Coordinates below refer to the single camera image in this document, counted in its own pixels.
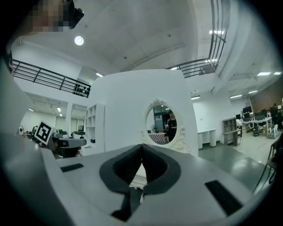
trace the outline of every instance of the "ornate mirror frame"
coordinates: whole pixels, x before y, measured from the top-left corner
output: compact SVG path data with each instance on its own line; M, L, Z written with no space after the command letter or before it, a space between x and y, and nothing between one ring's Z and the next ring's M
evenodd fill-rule
M164 105L170 108L172 112L175 115L175 118L177 120L177 131L174 139L167 144L157 144L153 140L151 140L150 136L148 135L147 129L146 129L146 120L149 112L157 106ZM142 119L142 130L141 130L141 143L151 144L159 147L165 147L174 151L182 152L182 153L189 153L189 148L187 145L187 141L185 139L185 127L182 121L181 116L179 113L174 109L173 106L168 104L166 101L160 100L156 98L153 100L153 102L147 107L147 110L143 116Z

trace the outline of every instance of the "black rubber pad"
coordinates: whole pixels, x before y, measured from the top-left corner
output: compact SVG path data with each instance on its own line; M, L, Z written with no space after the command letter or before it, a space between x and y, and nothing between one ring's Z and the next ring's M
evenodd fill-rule
M61 167L61 170L64 173L64 172L68 172L68 171L71 171L71 170L79 169L81 167L84 167L84 166L80 163L77 163L77 164L74 164L74 165Z
M207 182L205 185L228 216L241 209L239 201L218 181Z

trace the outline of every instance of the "white bookshelf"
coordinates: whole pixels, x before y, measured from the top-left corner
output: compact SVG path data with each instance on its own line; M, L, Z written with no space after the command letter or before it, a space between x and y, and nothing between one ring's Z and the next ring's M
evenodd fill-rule
M85 119L88 142L95 139L95 147L101 152L104 152L104 109L105 105L99 103L89 107Z

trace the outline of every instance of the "black railing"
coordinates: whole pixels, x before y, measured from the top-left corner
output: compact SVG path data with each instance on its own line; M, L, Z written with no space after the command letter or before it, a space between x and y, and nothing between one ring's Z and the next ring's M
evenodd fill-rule
M229 27L230 2L227 0L210 0L210 4L212 32L208 57L167 68L181 70L185 78L213 73L219 65Z
M88 98L91 86L67 76L37 67L19 60L13 60L14 76Z

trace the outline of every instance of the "round ceiling light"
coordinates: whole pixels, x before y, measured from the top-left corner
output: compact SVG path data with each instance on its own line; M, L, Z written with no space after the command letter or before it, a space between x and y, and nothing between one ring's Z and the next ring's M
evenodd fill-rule
M81 37L81 36L76 36L76 37L75 37L75 43L76 43L77 45L82 45L82 44L84 43L83 37Z

